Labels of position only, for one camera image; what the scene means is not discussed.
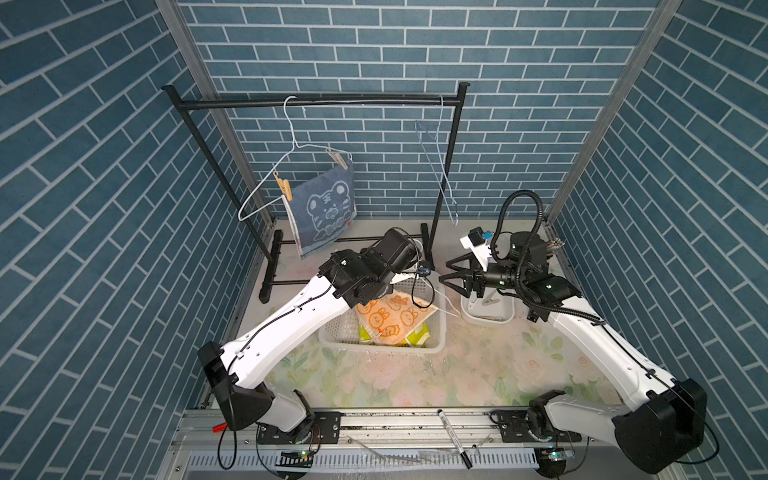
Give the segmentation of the beige clothespin on blue towel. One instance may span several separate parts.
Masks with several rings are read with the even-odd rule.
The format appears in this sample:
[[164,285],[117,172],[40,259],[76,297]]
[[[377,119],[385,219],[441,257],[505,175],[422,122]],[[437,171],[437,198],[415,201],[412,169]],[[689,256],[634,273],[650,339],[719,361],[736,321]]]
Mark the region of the beige clothespin on blue towel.
[[340,166],[340,167],[341,167],[341,168],[343,168],[344,170],[347,170],[347,169],[348,169],[348,164],[347,164],[347,162],[344,160],[344,157],[343,157],[343,155],[342,155],[342,153],[341,153],[341,152],[339,152],[339,151],[336,151],[336,150],[333,150],[333,149],[330,149],[330,148],[327,148],[327,149],[325,150],[325,152],[326,152],[326,153],[327,153],[327,154],[328,154],[328,155],[329,155],[329,156],[332,158],[332,160],[333,160],[333,161],[334,161],[334,162],[335,162],[335,163],[336,163],[338,166]]

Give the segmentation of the yellow green towel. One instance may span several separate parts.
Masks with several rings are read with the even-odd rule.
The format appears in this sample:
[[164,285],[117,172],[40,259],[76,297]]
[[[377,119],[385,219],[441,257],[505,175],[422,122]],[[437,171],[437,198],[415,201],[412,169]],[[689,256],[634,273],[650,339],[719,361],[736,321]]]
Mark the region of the yellow green towel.
[[[423,347],[427,340],[431,338],[430,330],[426,323],[422,323],[418,328],[414,329],[403,340],[395,343],[395,347]],[[379,341],[375,341],[363,326],[359,327],[359,341],[366,345],[381,345]]]

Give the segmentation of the black marker on rail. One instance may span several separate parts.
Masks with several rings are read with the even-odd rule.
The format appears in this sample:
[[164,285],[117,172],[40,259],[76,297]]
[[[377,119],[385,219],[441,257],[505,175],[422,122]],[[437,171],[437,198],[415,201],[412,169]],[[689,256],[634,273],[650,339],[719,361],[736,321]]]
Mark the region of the black marker on rail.
[[473,463],[472,463],[468,453],[464,449],[461,441],[459,440],[459,437],[458,437],[455,429],[453,428],[452,424],[450,423],[450,420],[448,419],[445,411],[443,409],[438,409],[437,410],[437,415],[438,415],[438,417],[439,417],[439,419],[440,419],[440,421],[441,421],[441,423],[443,425],[443,428],[446,430],[446,432],[447,432],[447,434],[448,434],[452,444],[456,448],[462,463],[464,464],[464,466],[467,469],[472,469],[473,468]]

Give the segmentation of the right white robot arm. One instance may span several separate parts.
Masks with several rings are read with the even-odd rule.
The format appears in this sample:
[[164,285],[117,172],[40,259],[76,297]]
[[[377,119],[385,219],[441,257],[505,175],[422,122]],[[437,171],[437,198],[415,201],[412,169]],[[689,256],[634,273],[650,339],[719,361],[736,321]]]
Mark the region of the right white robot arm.
[[496,235],[477,227],[461,238],[465,254],[447,261],[446,287],[470,299],[493,289],[520,300],[531,321],[541,319],[569,339],[617,391],[617,405],[581,401],[563,390],[531,400],[528,430],[539,441],[576,433],[609,443],[640,470],[656,474],[697,449],[708,431],[707,394],[678,380],[641,354],[598,316],[566,278],[550,272],[547,244],[531,232],[512,234],[498,252]]

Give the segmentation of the blue bear towel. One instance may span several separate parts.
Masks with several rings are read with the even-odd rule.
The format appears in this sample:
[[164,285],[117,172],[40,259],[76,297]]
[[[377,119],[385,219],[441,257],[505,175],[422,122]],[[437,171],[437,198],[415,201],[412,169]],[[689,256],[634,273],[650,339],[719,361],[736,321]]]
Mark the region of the blue bear towel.
[[283,203],[298,254],[306,258],[335,242],[356,217],[353,165],[334,166],[292,187]]

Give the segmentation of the black clothes rack frame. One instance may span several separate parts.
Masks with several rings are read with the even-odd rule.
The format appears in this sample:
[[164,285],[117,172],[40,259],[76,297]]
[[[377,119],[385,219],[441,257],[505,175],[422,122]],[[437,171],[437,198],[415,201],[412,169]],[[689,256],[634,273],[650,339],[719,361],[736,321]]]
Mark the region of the black clothes rack frame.
[[[318,94],[315,96],[306,96],[301,94],[299,97],[286,98],[284,101],[278,102],[277,100],[259,98],[259,99],[238,99],[238,100],[201,100],[201,101],[187,101],[183,100],[178,93],[177,89],[173,85],[164,85],[161,90],[168,96],[171,104],[176,112],[180,115],[183,123],[189,130],[193,139],[197,143],[198,147],[202,151],[208,165],[213,169],[216,178],[220,184],[224,187],[227,195],[229,196],[232,204],[237,207],[243,207],[250,200],[246,199],[241,201],[235,193],[232,185],[227,180],[223,170],[221,169],[218,161],[213,156],[206,140],[203,138],[196,123],[191,117],[190,111],[198,110],[227,110],[238,108],[276,108],[278,106],[287,107],[291,100],[296,100],[293,106],[296,107],[321,107],[321,106],[341,106],[341,105],[393,105],[393,106],[440,106],[444,108],[446,106],[453,107],[451,130],[447,140],[447,150],[441,160],[441,171],[438,175],[440,181],[440,191],[437,196],[437,204],[433,215],[431,226],[427,223],[422,223],[420,228],[420,234],[418,237],[422,241],[423,246],[423,262],[424,268],[429,268],[435,271],[435,262],[433,255],[433,246],[435,242],[435,234],[440,221],[443,205],[448,210],[447,203],[445,203],[446,192],[448,190],[448,179],[452,164],[453,155],[455,152],[457,137],[459,134],[461,115],[466,104],[467,92],[470,88],[470,82],[459,82],[456,94],[450,97],[444,97],[440,95],[427,95],[427,94],[373,94],[373,93],[353,93],[349,95],[345,94]],[[325,152],[338,166],[345,168],[349,166],[349,162],[352,161],[352,154],[346,151],[333,149],[331,147],[323,146],[311,146],[310,144],[298,144],[295,140],[292,140],[292,150],[286,155],[290,155],[299,147],[308,147],[320,149]],[[246,219],[244,220],[248,230],[260,250],[262,251],[266,262],[266,271],[263,277],[261,289],[259,290],[258,298],[262,304],[266,304],[272,295],[272,291],[275,286],[291,286],[302,285],[308,282],[308,280],[277,280],[277,267],[281,254],[282,245],[291,244],[291,241],[284,240],[283,231],[277,229],[272,234],[271,247],[267,250],[261,235],[257,232],[253,223]]]

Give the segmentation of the light blue wire hanger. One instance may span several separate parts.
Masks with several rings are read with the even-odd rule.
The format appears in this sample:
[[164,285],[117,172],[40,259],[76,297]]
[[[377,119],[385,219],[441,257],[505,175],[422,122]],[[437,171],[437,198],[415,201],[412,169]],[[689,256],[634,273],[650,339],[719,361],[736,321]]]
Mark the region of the light blue wire hanger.
[[446,208],[451,224],[456,227],[459,224],[459,215],[457,211],[458,204],[450,181],[448,180],[448,172],[446,169],[447,154],[442,151],[440,143],[440,132],[445,112],[445,99],[443,96],[440,96],[439,99],[440,111],[434,131],[430,131],[423,120],[417,120],[415,122],[414,131],[417,135],[422,154],[425,156],[427,163],[430,165],[435,179],[438,182],[439,192],[443,195],[440,204]]

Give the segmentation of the bundle of coloured pencils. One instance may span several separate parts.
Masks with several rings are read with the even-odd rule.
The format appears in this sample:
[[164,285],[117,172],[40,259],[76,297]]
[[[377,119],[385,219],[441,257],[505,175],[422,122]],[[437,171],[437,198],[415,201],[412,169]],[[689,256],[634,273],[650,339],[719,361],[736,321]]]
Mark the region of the bundle of coloured pencils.
[[554,237],[545,242],[545,247],[548,252],[555,252],[563,248],[564,245],[565,245],[565,241],[558,237]]

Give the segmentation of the white perforated plastic basket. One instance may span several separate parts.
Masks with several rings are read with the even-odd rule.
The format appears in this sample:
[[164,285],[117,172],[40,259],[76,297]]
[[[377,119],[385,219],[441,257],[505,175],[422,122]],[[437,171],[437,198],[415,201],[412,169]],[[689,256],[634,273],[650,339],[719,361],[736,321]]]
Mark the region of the white perforated plastic basket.
[[431,276],[408,278],[331,320],[319,338],[329,348],[432,354],[445,345],[449,314],[443,289]]

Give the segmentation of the white rectangular tray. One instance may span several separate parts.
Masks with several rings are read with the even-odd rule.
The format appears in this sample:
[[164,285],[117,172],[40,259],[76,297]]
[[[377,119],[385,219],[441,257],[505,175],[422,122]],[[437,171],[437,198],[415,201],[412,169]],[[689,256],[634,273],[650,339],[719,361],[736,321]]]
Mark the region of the white rectangular tray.
[[[491,291],[496,290],[486,288],[483,296]],[[461,299],[461,315],[468,323],[481,327],[498,327],[512,321],[516,313],[514,297],[503,296],[500,302],[490,306],[476,305],[475,301],[482,297],[471,291],[468,298]]]

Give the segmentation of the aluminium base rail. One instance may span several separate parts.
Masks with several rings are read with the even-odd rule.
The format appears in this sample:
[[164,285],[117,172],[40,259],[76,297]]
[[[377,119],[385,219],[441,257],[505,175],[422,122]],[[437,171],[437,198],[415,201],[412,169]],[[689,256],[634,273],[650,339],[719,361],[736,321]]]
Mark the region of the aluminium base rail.
[[[467,469],[437,415],[468,453]],[[291,443],[276,429],[223,433],[216,410],[188,410],[161,479],[644,479],[616,448],[579,434],[539,441],[521,408],[320,409]]]

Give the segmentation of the orange bunny towel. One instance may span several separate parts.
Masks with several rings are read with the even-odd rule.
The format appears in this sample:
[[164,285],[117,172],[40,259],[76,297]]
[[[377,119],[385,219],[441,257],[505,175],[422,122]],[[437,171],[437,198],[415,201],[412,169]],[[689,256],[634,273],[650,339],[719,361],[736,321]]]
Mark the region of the orange bunny towel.
[[354,308],[359,327],[363,326],[381,346],[394,346],[437,312],[436,306],[420,310],[411,302],[411,296],[393,291]]

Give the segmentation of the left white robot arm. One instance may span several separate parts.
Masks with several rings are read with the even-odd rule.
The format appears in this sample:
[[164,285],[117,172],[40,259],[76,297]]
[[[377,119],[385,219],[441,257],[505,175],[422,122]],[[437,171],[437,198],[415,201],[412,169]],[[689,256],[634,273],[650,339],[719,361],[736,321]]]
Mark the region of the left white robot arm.
[[383,296],[420,257],[418,245],[391,228],[360,251],[333,252],[295,297],[246,334],[204,344],[198,360],[226,427],[236,432],[261,423],[299,439],[307,435],[314,413],[306,400],[298,391],[273,392],[267,375],[320,327]]

